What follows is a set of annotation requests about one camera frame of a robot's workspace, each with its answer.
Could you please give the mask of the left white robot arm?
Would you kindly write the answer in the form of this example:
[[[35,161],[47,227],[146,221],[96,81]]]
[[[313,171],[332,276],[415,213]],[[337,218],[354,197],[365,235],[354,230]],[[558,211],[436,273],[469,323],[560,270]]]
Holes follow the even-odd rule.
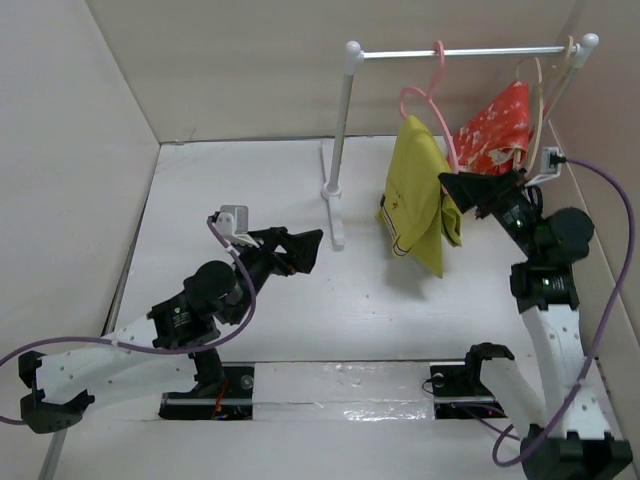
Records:
[[[291,234],[284,227],[247,233],[207,225],[229,262],[212,260],[182,290],[130,325],[102,337],[57,337],[75,344],[39,352],[42,341],[18,354],[18,374],[29,392],[19,424],[49,434],[78,424],[85,414],[180,386],[184,393],[219,394],[225,373],[217,349],[240,335],[257,310],[257,295],[272,276],[310,273],[323,232]]]

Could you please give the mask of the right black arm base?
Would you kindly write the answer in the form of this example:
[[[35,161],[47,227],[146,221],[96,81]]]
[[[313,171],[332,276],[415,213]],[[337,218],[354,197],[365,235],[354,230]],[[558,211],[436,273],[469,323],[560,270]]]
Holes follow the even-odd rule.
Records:
[[[432,395],[436,420],[503,419],[506,415],[495,396],[480,381],[482,363],[494,358],[514,360],[504,345],[472,345],[463,359],[429,364],[423,389]]]

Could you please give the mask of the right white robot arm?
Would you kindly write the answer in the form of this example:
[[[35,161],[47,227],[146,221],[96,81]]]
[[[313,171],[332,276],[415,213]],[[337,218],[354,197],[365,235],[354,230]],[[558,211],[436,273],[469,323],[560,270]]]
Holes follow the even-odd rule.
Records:
[[[510,290],[534,347],[541,395],[521,374],[504,345],[481,343],[465,357],[462,381],[473,393],[488,390],[520,440],[512,460],[529,479],[613,479],[633,461],[618,439],[586,376],[595,356],[584,351],[573,266],[589,254],[595,227],[575,207],[542,213],[538,187],[523,173],[499,176],[442,173],[441,184],[461,212],[493,216],[526,259],[512,266]]]

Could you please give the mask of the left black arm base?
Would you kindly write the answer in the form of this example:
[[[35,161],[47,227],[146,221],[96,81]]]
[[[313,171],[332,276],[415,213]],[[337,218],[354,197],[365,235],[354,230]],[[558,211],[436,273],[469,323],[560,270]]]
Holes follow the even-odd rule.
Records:
[[[223,363],[215,349],[190,354],[195,386],[162,395],[158,415],[174,421],[253,419],[255,363]]]

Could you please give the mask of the yellow-green trousers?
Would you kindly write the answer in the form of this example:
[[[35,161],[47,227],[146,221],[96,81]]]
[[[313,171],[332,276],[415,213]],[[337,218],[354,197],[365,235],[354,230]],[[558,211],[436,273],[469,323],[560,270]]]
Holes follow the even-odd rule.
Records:
[[[443,241],[461,242],[461,212],[439,175],[450,166],[430,130],[408,116],[397,135],[377,219],[391,236],[396,257],[413,257],[433,275],[444,274]]]

